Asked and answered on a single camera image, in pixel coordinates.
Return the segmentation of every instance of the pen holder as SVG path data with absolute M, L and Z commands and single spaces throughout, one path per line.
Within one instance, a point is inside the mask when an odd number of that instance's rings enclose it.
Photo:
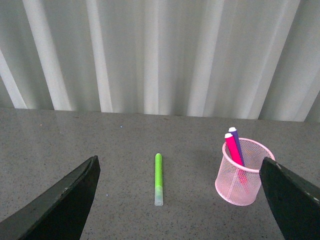
M 224 143 L 215 189 L 227 202 L 247 206 L 256 200 L 261 186 L 259 171 L 264 158 L 275 160 L 275 157 L 259 142 L 246 138 L 239 138 L 239 142 L 245 167 L 232 160 L 229 149 Z

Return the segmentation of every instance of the pen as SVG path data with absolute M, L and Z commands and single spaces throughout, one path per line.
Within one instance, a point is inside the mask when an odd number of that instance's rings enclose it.
M 244 161 L 244 157 L 243 157 L 242 151 L 241 151 L 238 131 L 237 131 L 237 129 L 235 127 L 230 127 L 229 128 L 229 133 L 231 133 L 232 136 L 234 137 L 236 148 L 238 149 L 238 152 L 239 152 L 239 155 L 240 155 L 240 158 L 241 158 L 242 166 L 245 167 L 245 161 Z
M 162 156 L 157 153 L 154 158 L 154 205 L 164 204 L 163 183 L 162 183 Z

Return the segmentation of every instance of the pink marker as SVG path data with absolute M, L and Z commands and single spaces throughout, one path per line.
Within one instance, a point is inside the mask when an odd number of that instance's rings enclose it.
M 243 166 L 243 163 L 241 161 L 241 157 L 240 157 L 240 154 L 239 154 L 239 151 L 238 151 L 237 144 L 236 144 L 234 136 L 231 133 L 226 133 L 224 135 L 224 138 L 225 138 L 225 141 L 226 141 L 226 145 L 229 148 L 229 152 L 231 154 L 232 160 L 235 163 Z
M 229 148 L 229 152 L 232 160 L 235 163 L 243 166 L 234 136 L 231 133 L 227 133 L 224 135 L 224 138 L 225 138 L 226 145 Z M 248 191 L 248 185 L 247 185 L 248 179 L 246 176 L 246 172 L 238 168 L 236 172 L 237 172 L 240 183 L 243 185 L 244 189 Z
M 238 149 L 238 152 L 239 152 L 239 154 L 240 154 L 242 166 L 245 167 L 244 157 L 243 157 L 243 155 L 242 155 L 241 145 L 240 145 L 240 142 L 239 142 L 238 131 L 237 131 L 237 129 L 233 126 L 233 127 L 230 127 L 230 128 L 229 128 L 229 133 L 231 133 L 232 136 L 234 137 L 235 144 L 236 144 L 236 148 Z

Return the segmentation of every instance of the green marker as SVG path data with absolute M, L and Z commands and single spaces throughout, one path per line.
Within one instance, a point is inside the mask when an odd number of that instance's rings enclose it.
M 164 194 L 162 188 L 162 156 L 160 153 L 155 155 L 155 173 L 154 173 L 154 205 L 162 206 L 164 204 Z

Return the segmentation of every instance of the table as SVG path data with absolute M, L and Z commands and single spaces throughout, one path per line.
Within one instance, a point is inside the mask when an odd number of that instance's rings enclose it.
M 320 123 L 0 108 L 0 221 L 98 155 L 81 240 L 283 239 L 262 188 L 242 207 L 215 189 L 233 126 L 320 186 Z M 163 156 L 163 206 L 154 204 L 156 153 Z

